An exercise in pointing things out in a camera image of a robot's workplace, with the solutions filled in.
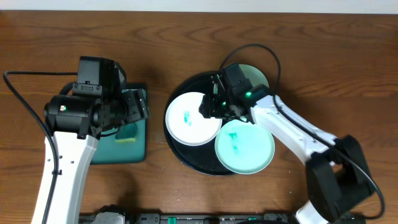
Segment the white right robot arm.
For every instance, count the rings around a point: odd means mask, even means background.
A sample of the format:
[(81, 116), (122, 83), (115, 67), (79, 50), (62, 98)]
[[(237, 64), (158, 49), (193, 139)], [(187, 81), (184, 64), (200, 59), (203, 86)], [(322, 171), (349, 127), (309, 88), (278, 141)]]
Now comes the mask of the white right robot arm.
[(253, 86), (245, 75), (216, 73), (213, 89), (203, 97), (205, 118), (241, 119), (270, 131), (305, 165), (308, 202), (294, 215), (297, 223), (365, 223), (352, 208), (372, 194), (384, 201), (360, 143), (318, 129), (264, 84)]

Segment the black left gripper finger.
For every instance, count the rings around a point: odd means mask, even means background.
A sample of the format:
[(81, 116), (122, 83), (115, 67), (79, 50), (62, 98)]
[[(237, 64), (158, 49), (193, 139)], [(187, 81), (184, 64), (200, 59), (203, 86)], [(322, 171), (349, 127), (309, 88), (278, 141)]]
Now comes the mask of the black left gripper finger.
[(137, 96), (139, 100), (137, 101), (137, 107), (141, 115), (141, 119), (147, 119), (149, 117), (149, 109), (146, 99), (146, 91), (144, 89), (137, 89)]
[(123, 100), (126, 104), (126, 123), (133, 123), (142, 118), (140, 96), (137, 90), (124, 90)]

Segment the green yellow sponge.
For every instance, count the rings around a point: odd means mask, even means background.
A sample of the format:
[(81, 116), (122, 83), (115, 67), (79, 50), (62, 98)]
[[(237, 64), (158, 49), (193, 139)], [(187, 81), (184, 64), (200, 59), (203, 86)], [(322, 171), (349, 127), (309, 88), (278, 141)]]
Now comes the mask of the green yellow sponge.
[(137, 126), (132, 123), (121, 127), (120, 131), (115, 135), (116, 143), (135, 142), (137, 139)]

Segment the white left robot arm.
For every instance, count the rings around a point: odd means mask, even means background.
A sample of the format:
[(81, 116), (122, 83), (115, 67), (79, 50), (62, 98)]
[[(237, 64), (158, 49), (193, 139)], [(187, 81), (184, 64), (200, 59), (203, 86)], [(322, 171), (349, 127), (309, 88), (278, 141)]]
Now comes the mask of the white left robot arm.
[(144, 89), (53, 97), (45, 105), (50, 137), (32, 223), (78, 223), (89, 166), (143, 161), (148, 117)]

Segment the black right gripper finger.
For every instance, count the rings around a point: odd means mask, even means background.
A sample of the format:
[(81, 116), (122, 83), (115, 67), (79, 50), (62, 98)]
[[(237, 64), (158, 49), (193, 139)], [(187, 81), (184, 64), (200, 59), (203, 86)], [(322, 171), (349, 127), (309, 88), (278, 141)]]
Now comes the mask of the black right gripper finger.
[(213, 94), (219, 95), (221, 93), (220, 87), (220, 76), (218, 74), (214, 74), (211, 76), (211, 83), (213, 85)]
[(218, 81), (218, 94), (226, 95), (228, 93), (228, 84), (226, 82), (226, 77), (223, 74), (217, 74)]

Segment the white plate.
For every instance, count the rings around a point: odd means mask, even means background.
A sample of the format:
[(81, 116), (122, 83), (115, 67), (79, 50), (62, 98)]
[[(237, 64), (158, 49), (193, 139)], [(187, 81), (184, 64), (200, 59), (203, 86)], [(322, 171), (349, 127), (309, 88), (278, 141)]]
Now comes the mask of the white plate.
[(204, 93), (188, 92), (176, 97), (165, 114), (167, 131), (179, 143), (201, 146), (216, 137), (222, 120), (204, 118), (199, 112)]

